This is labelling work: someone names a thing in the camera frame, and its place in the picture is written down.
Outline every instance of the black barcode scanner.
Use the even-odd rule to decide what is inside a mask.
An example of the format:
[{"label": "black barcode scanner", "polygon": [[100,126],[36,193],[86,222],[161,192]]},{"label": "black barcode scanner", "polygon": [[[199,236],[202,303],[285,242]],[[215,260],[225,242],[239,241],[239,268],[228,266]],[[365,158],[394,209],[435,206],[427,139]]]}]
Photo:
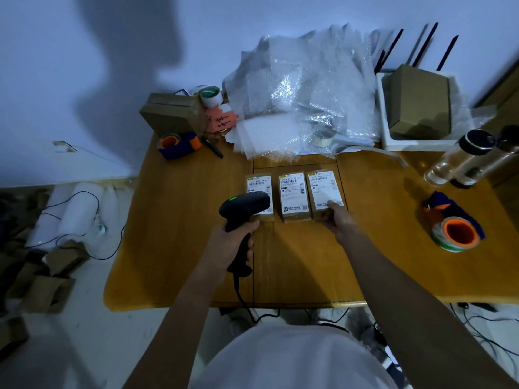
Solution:
[{"label": "black barcode scanner", "polygon": [[[250,221],[251,216],[262,212],[270,207],[270,197],[266,192],[255,191],[238,195],[225,201],[218,211],[222,217],[227,219],[225,230],[227,232],[239,228],[242,224]],[[252,273],[252,268],[247,266],[247,251],[250,234],[243,238],[236,257],[227,268],[227,271],[238,277],[247,277]]]}]

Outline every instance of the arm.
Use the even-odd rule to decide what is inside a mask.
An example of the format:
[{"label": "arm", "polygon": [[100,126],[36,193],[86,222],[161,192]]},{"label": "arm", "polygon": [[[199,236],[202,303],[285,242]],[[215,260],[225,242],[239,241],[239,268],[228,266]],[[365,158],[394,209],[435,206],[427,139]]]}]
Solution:
[{"label": "arm", "polygon": [[[224,281],[225,269],[236,256],[242,239],[258,225],[259,222],[246,222],[229,233],[224,226],[213,230],[198,265],[169,308],[124,389],[187,388],[214,291]],[[247,258],[251,256],[252,251],[248,251]]]},{"label": "arm", "polygon": [[374,246],[345,208],[328,204],[334,216],[324,225],[344,248],[367,304],[413,387],[519,387],[436,297]]}]

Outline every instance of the electrical socket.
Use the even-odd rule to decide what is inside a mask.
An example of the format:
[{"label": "electrical socket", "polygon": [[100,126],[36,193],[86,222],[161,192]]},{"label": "electrical socket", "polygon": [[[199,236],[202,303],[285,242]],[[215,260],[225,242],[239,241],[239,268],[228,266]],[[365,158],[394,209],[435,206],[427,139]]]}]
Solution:
[{"label": "electrical socket", "polygon": [[69,145],[64,140],[53,140],[52,144],[55,146],[56,153],[75,153],[77,152],[72,145]]}]

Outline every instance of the stack of plastic bags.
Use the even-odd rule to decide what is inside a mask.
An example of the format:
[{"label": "stack of plastic bags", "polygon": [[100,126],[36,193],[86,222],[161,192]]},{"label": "stack of plastic bags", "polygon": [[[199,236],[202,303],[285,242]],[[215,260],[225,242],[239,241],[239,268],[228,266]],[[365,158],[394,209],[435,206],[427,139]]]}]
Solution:
[{"label": "stack of plastic bags", "polygon": [[370,43],[349,25],[260,39],[224,80],[240,117],[226,139],[249,159],[372,146],[380,127]]}]

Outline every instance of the person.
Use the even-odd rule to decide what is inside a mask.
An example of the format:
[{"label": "person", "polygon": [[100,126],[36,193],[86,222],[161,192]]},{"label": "person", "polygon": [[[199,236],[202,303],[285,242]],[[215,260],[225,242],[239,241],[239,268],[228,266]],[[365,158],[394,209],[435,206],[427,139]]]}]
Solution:
[{"label": "person", "polygon": [[[328,204],[333,217],[324,225],[344,248],[367,304],[414,388],[519,387],[437,298],[374,246],[345,208],[332,201]],[[241,240],[258,225],[247,222],[229,233],[224,227],[214,229],[125,389],[188,386],[213,293]],[[221,350],[192,385],[194,389],[276,387],[396,385],[346,332],[291,325],[258,325],[246,331]]]}]

